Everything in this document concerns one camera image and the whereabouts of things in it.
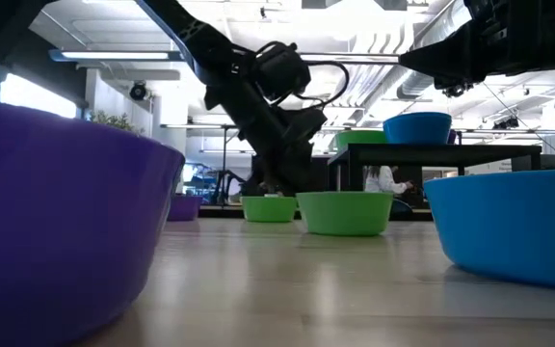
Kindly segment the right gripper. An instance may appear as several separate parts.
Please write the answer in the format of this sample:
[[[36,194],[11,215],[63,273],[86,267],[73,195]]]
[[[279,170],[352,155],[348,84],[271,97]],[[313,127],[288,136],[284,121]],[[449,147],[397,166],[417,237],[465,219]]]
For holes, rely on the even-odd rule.
[[[439,42],[404,53],[400,65],[444,79],[555,69],[555,0],[464,0],[471,20]]]

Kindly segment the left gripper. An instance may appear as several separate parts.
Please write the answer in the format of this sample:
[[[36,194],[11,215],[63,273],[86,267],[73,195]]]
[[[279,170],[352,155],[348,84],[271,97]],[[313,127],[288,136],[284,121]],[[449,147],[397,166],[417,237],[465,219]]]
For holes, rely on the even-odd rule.
[[[286,110],[269,104],[256,93],[236,95],[238,138],[252,147],[269,147],[258,155],[262,185],[269,194],[277,194],[280,185],[290,193],[305,191],[311,176],[312,137],[291,143],[283,139]]]

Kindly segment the green plastic mini bowl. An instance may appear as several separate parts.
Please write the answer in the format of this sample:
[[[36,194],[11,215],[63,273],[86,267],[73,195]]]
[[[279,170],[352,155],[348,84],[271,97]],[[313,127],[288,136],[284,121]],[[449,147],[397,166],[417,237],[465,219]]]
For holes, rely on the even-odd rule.
[[[242,197],[244,217],[253,223],[289,223],[294,219],[297,201],[292,197]]]
[[[297,200],[309,233],[367,237],[385,231],[393,196],[388,193],[327,191],[299,193]]]
[[[349,130],[335,135],[334,144],[337,150],[342,150],[351,144],[386,144],[387,138],[379,130]]]

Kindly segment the blue plastic mini bowl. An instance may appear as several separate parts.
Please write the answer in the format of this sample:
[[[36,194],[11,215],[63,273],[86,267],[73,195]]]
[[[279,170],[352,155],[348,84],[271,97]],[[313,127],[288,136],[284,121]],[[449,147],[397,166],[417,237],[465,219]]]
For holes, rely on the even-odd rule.
[[[424,192],[455,265],[555,287],[555,170],[434,179]]]
[[[452,117],[440,112],[415,112],[395,116],[383,123],[390,144],[446,145]]]

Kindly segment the black ceiling-mounted device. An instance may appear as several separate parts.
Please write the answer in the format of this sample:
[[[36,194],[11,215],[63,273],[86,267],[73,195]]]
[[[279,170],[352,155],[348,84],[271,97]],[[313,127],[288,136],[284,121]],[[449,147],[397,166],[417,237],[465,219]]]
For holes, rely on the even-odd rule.
[[[474,84],[468,81],[435,79],[434,83],[435,88],[449,98],[460,97],[474,88]]]
[[[518,117],[510,116],[497,120],[492,127],[492,130],[510,130],[520,127],[520,120]]]

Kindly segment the black partition panel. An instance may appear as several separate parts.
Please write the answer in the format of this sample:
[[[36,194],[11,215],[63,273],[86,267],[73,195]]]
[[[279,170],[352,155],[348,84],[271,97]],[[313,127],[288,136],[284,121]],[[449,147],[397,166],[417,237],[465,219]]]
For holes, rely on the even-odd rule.
[[[311,188],[313,191],[334,191],[335,177],[330,175],[330,156],[315,156],[311,159]]]

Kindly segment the long ceiling light strip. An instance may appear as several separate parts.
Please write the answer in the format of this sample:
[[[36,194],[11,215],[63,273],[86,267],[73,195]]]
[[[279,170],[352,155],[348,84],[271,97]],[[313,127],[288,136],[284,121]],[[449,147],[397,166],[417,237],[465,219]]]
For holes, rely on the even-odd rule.
[[[475,134],[532,134],[532,135],[555,135],[554,129],[466,129],[454,128],[456,132]]]
[[[55,62],[177,62],[185,61],[178,51],[64,51],[48,52]],[[338,62],[344,65],[398,65],[398,54],[300,53],[307,62]]]

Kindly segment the person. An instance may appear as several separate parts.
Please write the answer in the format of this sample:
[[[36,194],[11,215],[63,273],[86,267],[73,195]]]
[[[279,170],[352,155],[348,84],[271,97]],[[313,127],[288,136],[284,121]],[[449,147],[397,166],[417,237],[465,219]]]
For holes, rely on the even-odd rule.
[[[393,174],[398,170],[397,166],[369,166],[364,182],[364,191],[368,193],[390,193],[402,195],[414,187],[410,181],[396,182]]]

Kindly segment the black metal riser shelf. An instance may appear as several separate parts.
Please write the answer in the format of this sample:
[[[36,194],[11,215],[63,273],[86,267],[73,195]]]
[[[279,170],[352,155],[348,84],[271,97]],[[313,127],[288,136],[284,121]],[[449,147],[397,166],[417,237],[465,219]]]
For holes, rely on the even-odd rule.
[[[351,144],[329,161],[334,191],[362,191],[365,166],[468,167],[530,155],[538,166],[541,146]]]

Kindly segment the black computer monitor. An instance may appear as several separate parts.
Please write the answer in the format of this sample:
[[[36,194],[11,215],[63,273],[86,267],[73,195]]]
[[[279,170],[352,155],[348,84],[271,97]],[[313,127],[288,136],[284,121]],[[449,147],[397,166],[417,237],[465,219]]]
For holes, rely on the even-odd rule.
[[[555,154],[541,154],[538,166],[532,165],[532,157],[530,155],[512,158],[511,166],[513,172],[555,170]]]

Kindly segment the black ceiling dome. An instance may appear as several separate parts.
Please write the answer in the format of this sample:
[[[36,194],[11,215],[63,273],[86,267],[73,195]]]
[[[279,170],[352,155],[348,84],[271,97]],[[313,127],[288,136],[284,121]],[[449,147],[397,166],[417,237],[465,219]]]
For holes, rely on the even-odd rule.
[[[136,101],[146,100],[149,97],[146,81],[135,81],[129,91],[129,96]]]

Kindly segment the green plant in black pot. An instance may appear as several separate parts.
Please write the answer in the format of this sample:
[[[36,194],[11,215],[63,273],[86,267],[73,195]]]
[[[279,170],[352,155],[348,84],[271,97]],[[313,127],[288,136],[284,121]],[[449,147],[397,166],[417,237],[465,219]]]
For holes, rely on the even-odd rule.
[[[93,123],[112,126],[117,129],[132,132],[137,135],[143,135],[145,133],[145,130],[143,128],[137,127],[131,122],[127,114],[122,114],[121,116],[113,116],[102,110],[90,111],[89,121]]]

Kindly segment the silver ventilation duct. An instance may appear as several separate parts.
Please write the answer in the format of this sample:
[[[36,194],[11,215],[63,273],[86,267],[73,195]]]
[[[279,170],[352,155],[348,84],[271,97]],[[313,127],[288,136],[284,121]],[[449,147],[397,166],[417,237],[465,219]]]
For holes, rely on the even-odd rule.
[[[411,48],[421,48],[444,40],[470,19],[471,15],[463,0],[451,0],[437,18],[415,37]],[[397,82],[399,98],[416,99],[434,85],[434,79],[426,74],[405,67],[398,67],[398,72],[401,77]]]

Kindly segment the black aluminium table frame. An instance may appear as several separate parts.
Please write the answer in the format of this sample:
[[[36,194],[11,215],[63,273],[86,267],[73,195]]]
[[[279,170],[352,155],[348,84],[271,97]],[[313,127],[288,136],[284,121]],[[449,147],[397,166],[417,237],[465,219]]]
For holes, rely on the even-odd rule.
[[[242,206],[214,206],[202,205],[199,209],[200,218],[216,219],[244,219]],[[433,215],[430,210],[415,210],[412,213],[392,214],[389,217],[391,222],[432,222]]]

